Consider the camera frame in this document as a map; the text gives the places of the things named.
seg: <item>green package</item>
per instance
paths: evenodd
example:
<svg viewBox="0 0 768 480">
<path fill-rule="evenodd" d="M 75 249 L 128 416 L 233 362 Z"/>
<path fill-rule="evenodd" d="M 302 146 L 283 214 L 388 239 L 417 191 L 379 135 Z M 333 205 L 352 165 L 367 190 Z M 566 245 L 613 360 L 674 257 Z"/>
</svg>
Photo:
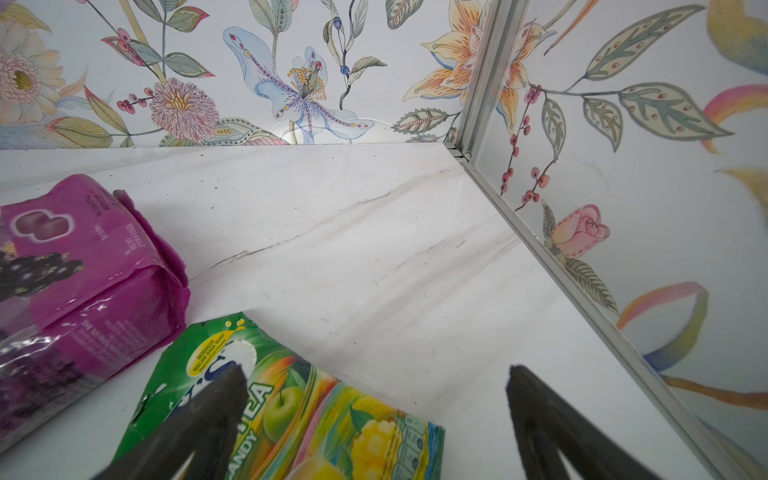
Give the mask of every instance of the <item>green package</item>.
<svg viewBox="0 0 768 480">
<path fill-rule="evenodd" d="M 115 458 L 233 363 L 248 401 L 227 480 L 439 480 L 443 427 L 317 369 L 243 313 L 190 325 L 163 352 Z"/>
</svg>

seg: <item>peach flower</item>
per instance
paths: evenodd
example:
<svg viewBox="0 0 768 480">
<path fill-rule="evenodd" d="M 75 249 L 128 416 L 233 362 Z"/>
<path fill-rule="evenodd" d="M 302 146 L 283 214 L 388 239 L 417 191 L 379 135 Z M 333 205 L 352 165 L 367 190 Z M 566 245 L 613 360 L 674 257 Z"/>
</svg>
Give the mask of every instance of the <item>peach flower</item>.
<svg viewBox="0 0 768 480">
<path fill-rule="evenodd" d="M 557 224 L 552 240 L 567 258 L 578 258 L 610 235 L 608 227 L 600 223 L 600 209 L 584 205 Z"/>
</svg>

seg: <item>purple candy bag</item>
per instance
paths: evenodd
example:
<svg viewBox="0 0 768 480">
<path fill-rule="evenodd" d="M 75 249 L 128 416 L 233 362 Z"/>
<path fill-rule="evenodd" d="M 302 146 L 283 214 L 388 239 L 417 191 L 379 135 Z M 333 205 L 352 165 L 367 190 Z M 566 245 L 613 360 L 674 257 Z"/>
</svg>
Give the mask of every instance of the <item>purple candy bag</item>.
<svg viewBox="0 0 768 480">
<path fill-rule="evenodd" d="M 86 175 L 0 207 L 0 452 L 174 340 L 187 284 L 130 197 Z"/>
</svg>

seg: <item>blue flower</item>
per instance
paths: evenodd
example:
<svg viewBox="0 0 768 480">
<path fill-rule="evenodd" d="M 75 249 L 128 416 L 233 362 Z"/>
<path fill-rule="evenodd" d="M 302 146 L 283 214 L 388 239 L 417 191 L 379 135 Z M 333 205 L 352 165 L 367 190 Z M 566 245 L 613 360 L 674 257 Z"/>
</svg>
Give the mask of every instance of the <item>blue flower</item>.
<svg viewBox="0 0 768 480">
<path fill-rule="evenodd" d="M 248 88 L 272 101 L 276 120 L 295 122 L 303 133 L 305 144 L 314 143 L 315 135 L 324 130 L 344 140 L 352 140 L 373 126 L 372 121 L 361 121 L 352 111 L 330 110 L 319 103 L 326 100 L 328 72 L 325 61 L 314 48 L 306 48 L 304 59 L 293 59 L 288 85 L 275 71 L 272 54 L 261 38 L 238 27 L 229 27 L 223 37 L 243 69 Z"/>
</svg>

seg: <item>marble tabletop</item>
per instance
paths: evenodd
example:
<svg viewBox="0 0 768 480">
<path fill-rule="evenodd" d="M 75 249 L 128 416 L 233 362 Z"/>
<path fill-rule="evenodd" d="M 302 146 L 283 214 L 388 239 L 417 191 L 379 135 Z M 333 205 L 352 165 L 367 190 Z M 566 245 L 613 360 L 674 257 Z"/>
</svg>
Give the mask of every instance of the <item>marble tabletop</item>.
<svg viewBox="0 0 768 480">
<path fill-rule="evenodd" d="M 441 144 L 0 153 L 0 204 L 88 173 L 187 263 L 189 323 L 243 310 L 320 368 L 446 428 L 443 478 L 524 478 L 525 364 L 664 478 L 710 475 Z M 155 352 L 0 455 L 0 478 L 108 464 Z"/>
</svg>

